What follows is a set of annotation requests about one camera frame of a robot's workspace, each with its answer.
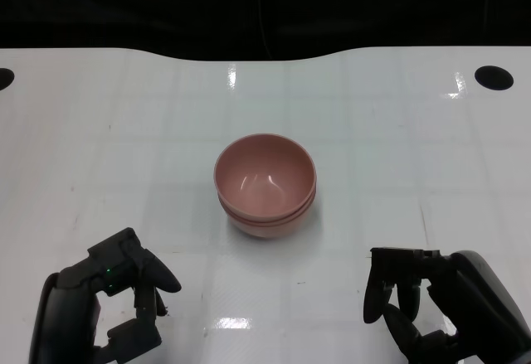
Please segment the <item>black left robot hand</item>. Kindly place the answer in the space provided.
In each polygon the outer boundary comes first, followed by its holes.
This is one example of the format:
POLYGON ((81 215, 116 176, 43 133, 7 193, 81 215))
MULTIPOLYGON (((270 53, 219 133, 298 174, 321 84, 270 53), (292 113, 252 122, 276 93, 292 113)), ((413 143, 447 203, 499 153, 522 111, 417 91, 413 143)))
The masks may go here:
POLYGON ((29 352, 31 363, 127 363, 158 347, 156 319, 168 310, 161 292, 182 286, 171 270, 125 228, 92 246, 87 258, 51 274, 43 285, 29 352), (95 345, 99 292, 134 292, 134 318, 110 329, 95 345))

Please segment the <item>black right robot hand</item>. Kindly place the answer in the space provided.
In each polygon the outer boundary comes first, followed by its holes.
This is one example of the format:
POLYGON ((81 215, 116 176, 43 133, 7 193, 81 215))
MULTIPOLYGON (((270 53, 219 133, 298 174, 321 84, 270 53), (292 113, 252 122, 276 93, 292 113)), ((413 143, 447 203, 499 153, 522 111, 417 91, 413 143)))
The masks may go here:
POLYGON ((478 253, 373 248, 363 320, 383 318, 410 363, 528 363, 530 329, 518 305, 478 253), (420 334, 414 325, 422 280, 432 301, 456 328, 453 335, 420 334))

